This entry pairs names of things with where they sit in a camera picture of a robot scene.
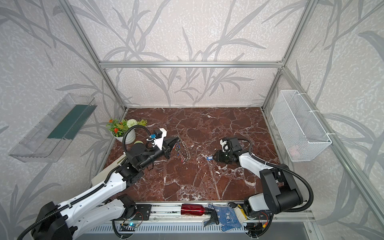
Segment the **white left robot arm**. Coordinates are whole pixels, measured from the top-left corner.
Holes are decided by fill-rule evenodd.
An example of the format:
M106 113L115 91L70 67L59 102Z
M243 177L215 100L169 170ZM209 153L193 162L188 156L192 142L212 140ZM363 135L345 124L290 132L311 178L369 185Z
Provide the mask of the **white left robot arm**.
M109 221L121 218L126 213L135 213L134 202L126 195L105 204L110 197L134 185L143 175L144 169L157 159L170 159L171 152L180 140L178 136L167 135L164 128L148 134L147 144L133 144L126 147L126 136L122 144L123 161L110 170L106 177L80 195L58 205L50 202L44 205L36 221L19 236L22 240L30 234L35 240L75 240L87 231Z

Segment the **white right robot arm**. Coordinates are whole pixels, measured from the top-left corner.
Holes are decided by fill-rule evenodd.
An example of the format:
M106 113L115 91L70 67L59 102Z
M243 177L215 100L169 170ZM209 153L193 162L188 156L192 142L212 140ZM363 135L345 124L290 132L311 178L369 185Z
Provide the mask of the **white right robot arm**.
M244 150L240 141L250 142L236 137L220 140L221 149L213 159L218 163L238 164L261 180L263 192L244 200L243 209L248 218L256 218L259 212L273 215L302 212L312 205L313 189L302 176L285 164L277 165L257 157L251 147Z

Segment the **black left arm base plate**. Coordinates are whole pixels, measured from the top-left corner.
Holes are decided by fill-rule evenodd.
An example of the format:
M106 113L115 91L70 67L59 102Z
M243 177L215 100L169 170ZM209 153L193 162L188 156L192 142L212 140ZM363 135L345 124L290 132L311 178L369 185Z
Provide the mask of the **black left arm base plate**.
M139 204L137 205L136 213L134 213L129 221L148 221L151 214L152 205L151 204Z

